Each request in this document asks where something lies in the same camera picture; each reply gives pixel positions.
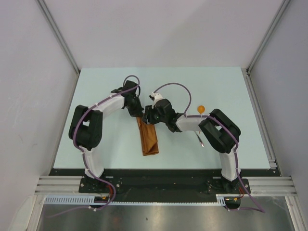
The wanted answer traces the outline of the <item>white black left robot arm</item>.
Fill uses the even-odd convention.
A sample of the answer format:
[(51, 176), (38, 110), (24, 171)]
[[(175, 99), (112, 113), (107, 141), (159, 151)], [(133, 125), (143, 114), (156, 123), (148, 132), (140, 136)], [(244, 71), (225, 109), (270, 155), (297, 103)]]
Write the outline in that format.
[(91, 178), (89, 186), (95, 192), (102, 192), (106, 187), (114, 193), (115, 187), (101, 177), (103, 165), (95, 159), (94, 149), (103, 137), (103, 120), (119, 109), (127, 109), (131, 117), (141, 118), (140, 80), (137, 82), (125, 78), (123, 86), (110, 92), (107, 98), (90, 107), (78, 105), (75, 108), (69, 128), (69, 138), (73, 145), (80, 150), (85, 174)]

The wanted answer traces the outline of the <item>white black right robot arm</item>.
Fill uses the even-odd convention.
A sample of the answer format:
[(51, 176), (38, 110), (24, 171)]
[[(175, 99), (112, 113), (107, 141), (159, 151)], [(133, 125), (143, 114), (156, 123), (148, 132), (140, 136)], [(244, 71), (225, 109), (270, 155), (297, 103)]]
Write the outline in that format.
[(185, 115), (177, 113), (171, 102), (160, 94), (149, 96), (153, 101), (145, 107), (142, 118), (146, 124), (164, 123), (171, 132), (202, 132), (211, 147), (219, 153), (221, 161), (221, 186), (233, 193), (242, 183), (237, 149), (241, 131), (221, 110), (214, 109), (209, 115)]

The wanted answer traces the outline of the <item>orange-brown cloth napkin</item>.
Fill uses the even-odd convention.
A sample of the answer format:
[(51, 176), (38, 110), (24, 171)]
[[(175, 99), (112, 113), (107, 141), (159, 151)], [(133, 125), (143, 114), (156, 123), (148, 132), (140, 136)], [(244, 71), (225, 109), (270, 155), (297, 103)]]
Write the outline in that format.
[(141, 137), (143, 156), (158, 154), (159, 148), (155, 126), (144, 123), (140, 117), (137, 117), (136, 119)]

